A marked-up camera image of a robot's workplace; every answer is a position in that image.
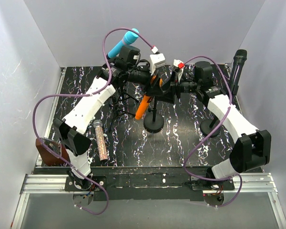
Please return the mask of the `orange microphone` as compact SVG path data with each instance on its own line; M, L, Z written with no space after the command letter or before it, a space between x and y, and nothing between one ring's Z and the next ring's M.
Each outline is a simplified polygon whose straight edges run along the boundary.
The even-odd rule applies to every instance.
M135 113L135 119L136 120L140 120L142 118L142 116L144 115L144 113L146 112L149 103L151 102L151 100L144 100L144 96L143 99Z

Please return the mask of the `small black tripod stand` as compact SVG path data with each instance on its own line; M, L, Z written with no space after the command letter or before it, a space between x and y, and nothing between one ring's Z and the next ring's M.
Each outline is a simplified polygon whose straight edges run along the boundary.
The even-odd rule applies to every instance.
M132 117L135 117L135 114L134 113L130 113L130 112L126 112L124 111L123 109L121 109L118 105L114 105L112 107L112 120L110 122L110 126L108 128L108 132L111 132L112 131L112 125L113 123L115 122L115 120L117 120L120 116L123 116L123 115L130 115Z

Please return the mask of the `glitter silver microphone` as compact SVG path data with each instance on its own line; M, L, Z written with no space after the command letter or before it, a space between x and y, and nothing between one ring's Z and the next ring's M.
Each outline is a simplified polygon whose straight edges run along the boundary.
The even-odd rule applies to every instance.
M108 160L108 154L107 154L101 120L95 120L93 122L93 127L95 129L100 162L105 163Z

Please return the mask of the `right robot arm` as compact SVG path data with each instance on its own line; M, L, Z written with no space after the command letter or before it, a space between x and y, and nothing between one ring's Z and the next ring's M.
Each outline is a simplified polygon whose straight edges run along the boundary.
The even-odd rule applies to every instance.
M264 166L270 162L271 135L260 131L249 123L232 104L233 95L229 88L223 90L214 84L212 66L209 62L196 62L194 80L181 82L180 93L195 93L199 101L215 116L215 120L204 120L200 129L206 139L214 137L224 126L234 141L227 160L208 169L204 180L210 189L218 189L225 180L233 176Z

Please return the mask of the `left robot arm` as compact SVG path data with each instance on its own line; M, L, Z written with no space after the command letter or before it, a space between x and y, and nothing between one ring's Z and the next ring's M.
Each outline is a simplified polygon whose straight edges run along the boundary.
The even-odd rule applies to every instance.
M92 185L88 150L91 140L86 136L86 129L95 119L96 113L104 103L112 97L117 88L126 82L139 83L150 87L156 82L157 68L165 64L164 54L156 47L147 61L147 69L139 70L140 50L123 45L112 49L106 56L106 63L93 79L88 91L82 96L76 106L64 118L56 118L53 122L61 143L66 148L71 171L69 177L82 191Z

